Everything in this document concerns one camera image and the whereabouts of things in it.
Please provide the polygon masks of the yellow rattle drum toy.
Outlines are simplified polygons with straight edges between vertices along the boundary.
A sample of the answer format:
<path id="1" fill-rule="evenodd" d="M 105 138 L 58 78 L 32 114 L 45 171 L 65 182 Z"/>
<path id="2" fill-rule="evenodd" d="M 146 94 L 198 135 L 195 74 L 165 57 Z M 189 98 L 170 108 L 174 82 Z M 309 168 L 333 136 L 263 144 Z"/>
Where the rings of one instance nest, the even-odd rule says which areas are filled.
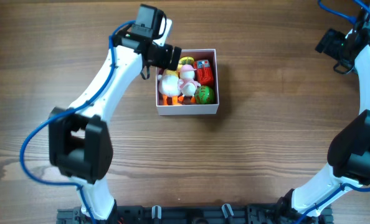
<path id="1" fill-rule="evenodd" d="M 194 65 L 194 58 L 189 57 L 189 56 L 180 58 L 179 59 L 179 63 L 178 63 L 178 67 L 177 67 L 177 71 L 180 72 L 181 71 L 181 68 L 184 65 L 191 65 L 191 66 L 193 66 Z"/>

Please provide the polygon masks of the white plush duck yellow hat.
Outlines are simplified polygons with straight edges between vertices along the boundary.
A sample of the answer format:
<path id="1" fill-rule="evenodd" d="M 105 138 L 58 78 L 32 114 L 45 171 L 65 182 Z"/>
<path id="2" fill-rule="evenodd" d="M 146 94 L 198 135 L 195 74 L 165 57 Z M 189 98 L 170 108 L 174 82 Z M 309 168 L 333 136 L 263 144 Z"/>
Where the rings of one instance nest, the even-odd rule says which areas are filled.
<path id="1" fill-rule="evenodd" d="M 178 96 L 181 94 L 179 89 L 179 76 L 173 70 L 165 70 L 162 75 L 158 75 L 158 91 L 162 94 L 163 105 L 168 106 L 168 98 L 171 98 L 172 105 L 181 105 Z"/>

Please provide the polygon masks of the white duck with pink hat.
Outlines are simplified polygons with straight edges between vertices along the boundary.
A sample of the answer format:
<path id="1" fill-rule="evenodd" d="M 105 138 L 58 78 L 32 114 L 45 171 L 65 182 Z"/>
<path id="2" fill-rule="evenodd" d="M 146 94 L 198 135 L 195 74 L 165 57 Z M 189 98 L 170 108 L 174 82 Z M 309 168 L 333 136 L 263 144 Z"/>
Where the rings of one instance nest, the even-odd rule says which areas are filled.
<path id="1" fill-rule="evenodd" d="M 185 64 L 180 69 L 178 88 L 181 92 L 178 100 L 183 102 L 185 97 L 191 98 L 191 103 L 196 104 L 195 93 L 201 84 L 195 80 L 196 69 L 192 65 Z"/>

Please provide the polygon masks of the red toy fire truck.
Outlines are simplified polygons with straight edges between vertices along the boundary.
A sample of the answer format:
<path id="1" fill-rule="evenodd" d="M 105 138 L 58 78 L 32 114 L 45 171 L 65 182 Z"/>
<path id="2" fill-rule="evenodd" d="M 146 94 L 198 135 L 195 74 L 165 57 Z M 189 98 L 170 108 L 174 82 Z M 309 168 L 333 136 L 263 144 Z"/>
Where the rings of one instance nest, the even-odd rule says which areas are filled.
<path id="1" fill-rule="evenodd" d="M 214 86 L 214 75 L 208 60 L 197 60 L 194 62 L 196 69 L 196 80 L 201 84 L 209 87 Z"/>

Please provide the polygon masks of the green ball with red numbers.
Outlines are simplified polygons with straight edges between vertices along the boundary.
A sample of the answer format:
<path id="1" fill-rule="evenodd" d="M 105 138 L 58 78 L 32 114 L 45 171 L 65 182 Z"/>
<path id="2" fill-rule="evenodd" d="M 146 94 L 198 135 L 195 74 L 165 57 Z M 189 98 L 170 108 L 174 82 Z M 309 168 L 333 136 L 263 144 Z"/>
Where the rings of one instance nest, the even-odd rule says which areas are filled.
<path id="1" fill-rule="evenodd" d="M 198 87 L 194 96 L 199 105 L 209 105 L 215 102 L 215 91 L 209 86 Z"/>

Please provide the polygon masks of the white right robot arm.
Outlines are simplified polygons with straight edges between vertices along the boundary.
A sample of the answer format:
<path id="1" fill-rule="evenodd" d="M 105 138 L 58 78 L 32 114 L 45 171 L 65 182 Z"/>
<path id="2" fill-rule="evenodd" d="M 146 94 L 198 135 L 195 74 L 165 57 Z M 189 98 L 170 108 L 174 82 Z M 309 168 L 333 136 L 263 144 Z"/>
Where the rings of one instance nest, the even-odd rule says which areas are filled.
<path id="1" fill-rule="evenodd" d="M 370 4 L 355 0 L 361 8 L 350 17 L 319 3 L 319 7 L 347 19 L 347 33 L 328 30 L 316 51 L 329 55 L 344 74 L 359 78 L 359 114 L 332 140 L 325 166 L 305 185 L 291 189 L 272 211 L 277 223 L 318 223 L 332 202 L 350 191 L 370 192 Z"/>

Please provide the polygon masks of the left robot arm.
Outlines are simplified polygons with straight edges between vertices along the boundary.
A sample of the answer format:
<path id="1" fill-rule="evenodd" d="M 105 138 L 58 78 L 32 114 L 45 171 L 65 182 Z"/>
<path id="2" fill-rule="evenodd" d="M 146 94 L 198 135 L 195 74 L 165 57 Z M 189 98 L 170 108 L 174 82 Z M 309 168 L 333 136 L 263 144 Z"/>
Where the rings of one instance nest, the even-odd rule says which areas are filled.
<path id="1" fill-rule="evenodd" d="M 57 223 L 115 223 L 116 200 L 106 174 L 113 159 L 108 124 L 125 90 L 150 67 L 175 69 L 181 48 L 166 44 L 172 22 L 142 4 L 134 21 L 109 36 L 107 57 L 87 89 L 67 109 L 50 113 L 49 160 L 75 184 L 81 206 L 59 210 Z"/>

